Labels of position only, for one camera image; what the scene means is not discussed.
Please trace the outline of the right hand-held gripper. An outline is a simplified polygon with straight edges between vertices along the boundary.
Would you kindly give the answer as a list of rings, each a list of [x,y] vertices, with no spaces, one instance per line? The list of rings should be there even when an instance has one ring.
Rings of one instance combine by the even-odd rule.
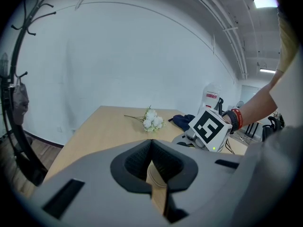
[[[221,152],[231,133],[232,125],[211,109],[204,109],[190,123],[185,135],[172,141],[185,147],[198,147],[211,152]]]

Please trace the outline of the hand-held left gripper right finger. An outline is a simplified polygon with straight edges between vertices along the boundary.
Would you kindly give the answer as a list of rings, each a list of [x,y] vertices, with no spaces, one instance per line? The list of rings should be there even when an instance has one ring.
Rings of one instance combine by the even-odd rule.
[[[152,141],[153,163],[167,182],[165,210],[154,227],[247,227],[244,197],[260,146],[243,156]]]

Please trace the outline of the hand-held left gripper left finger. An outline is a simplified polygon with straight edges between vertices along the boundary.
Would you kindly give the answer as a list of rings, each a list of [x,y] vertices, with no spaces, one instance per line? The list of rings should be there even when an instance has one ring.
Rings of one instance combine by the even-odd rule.
[[[72,227],[165,227],[146,182],[152,141],[141,140],[81,157],[49,178],[31,199]]]

